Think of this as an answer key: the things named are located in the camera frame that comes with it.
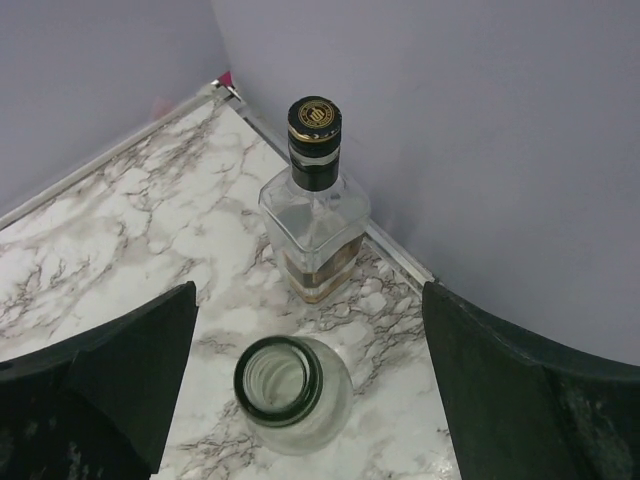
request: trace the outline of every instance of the open glass jar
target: open glass jar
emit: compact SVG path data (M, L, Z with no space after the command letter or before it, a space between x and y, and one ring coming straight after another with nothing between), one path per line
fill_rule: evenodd
M233 381L249 427L274 452L320 450L349 418L349 372L331 348L312 338L258 340L241 355Z

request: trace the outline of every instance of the square glass bottle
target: square glass bottle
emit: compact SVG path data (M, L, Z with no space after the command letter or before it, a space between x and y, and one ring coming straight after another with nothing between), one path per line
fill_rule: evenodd
M289 110L291 166L260 191L260 207L280 270L308 303L350 276L369 222L364 191L339 171L342 116L322 97Z

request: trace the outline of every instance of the gray wall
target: gray wall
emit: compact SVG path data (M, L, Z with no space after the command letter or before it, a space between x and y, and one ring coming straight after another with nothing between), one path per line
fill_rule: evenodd
M226 70L209 0L0 2L0 215Z
M298 97L338 103L375 220L451 289L640 364L640 2L214 10L241 93L281 133Z

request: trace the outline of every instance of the marble surface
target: marble surface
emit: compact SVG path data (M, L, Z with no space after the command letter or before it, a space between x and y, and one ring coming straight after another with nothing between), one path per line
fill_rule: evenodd
M0 360L109 321L186 280L200 312L156 480L459 479L422 331L420 299L365 244L318 307L283 283L259 216L284 162L231 108L173 121L0 232ZM249 435L231 375L270 334L344 359L356 392L326 449L285 457Z

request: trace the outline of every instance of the glass bottle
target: glass bottle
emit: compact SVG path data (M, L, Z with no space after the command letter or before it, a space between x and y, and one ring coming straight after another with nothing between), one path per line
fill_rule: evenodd
M347 423L353 402L344 362L312 338L257 341L240 357L233 382L254 435L285 455L304 455L329 444Z
M322 97L289 109L291 166L260 191L276 261L291 286L317 303L350 276L369 222L369 199L339 171L342 115Z

